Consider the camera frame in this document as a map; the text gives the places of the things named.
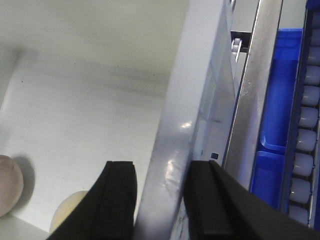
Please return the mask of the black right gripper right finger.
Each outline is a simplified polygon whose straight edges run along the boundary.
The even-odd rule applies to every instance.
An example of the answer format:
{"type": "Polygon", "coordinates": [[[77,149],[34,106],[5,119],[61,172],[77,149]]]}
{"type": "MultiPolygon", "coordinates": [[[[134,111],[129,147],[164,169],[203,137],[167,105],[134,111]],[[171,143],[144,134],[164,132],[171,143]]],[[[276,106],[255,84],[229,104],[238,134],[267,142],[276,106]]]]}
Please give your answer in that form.
{"type": "Polygon", "coordinates": [[[183,200],[192,240],[318,240],[320,233],[251,194],[215,161],[192,161],[183,200]]]}

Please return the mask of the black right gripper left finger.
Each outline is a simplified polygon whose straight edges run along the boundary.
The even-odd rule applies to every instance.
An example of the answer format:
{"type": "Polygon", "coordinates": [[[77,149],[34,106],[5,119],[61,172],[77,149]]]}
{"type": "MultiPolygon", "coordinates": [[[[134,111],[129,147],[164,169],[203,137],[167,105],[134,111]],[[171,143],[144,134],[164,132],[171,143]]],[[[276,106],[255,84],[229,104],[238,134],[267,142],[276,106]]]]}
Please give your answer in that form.
{"type": "Polygon", "coordinates": [[[107,161],[100,176],[50,240],[130,240],[138,182],[131,161],[107,161]]]}

